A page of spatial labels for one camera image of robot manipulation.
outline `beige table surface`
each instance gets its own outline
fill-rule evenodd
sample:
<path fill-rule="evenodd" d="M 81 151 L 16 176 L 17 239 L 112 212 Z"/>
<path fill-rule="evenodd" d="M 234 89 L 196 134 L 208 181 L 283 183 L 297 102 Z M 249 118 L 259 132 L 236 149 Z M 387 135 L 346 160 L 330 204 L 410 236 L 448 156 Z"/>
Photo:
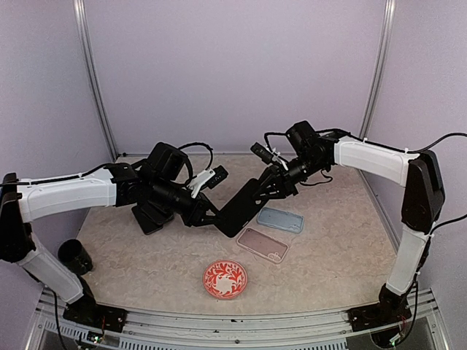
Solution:
<path fill-rule="evenodd" d="M 196 171 L 208 160 L 190 159 Z M 218 155 L 218 164 L 229 177 L 204 191 L 218 208 L 265 168 L 253 155 Z M 98 302 L 190 314 L 282 314 L 376 301 L 395 253 L 358 173 L 335 166 L 331 174 L 330 184 L 299 186 L 297 196 L 266 205 L 303 215 L 300 234 L 260 226 L 256 219 L 247 226 L 290 246 L 279 265 L 240 248 L 215 227 L 185 227 L 176 216 L 145 236 L 130 206 L 97 208 L 78 235 L 95 266 L 85 279 Z M 315 174 L 309 182 L 322 179 Z M 236 299 L 216 300 L 201 283 L 204 269 L 218 259 L 236 260 L 247 270 L 248 285 Z"/>

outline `plate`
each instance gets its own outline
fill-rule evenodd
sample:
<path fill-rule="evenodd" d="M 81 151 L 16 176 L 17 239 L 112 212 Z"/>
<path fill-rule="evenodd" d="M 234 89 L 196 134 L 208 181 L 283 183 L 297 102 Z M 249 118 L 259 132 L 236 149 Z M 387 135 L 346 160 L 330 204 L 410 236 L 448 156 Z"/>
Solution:
<path fill-rule="evenodd" d="M 217 299 L 232 299 L 240 295 L 247 286 L 247 272 L 233 260 L 214 261 L 203 275 L 207 292 Z"/>

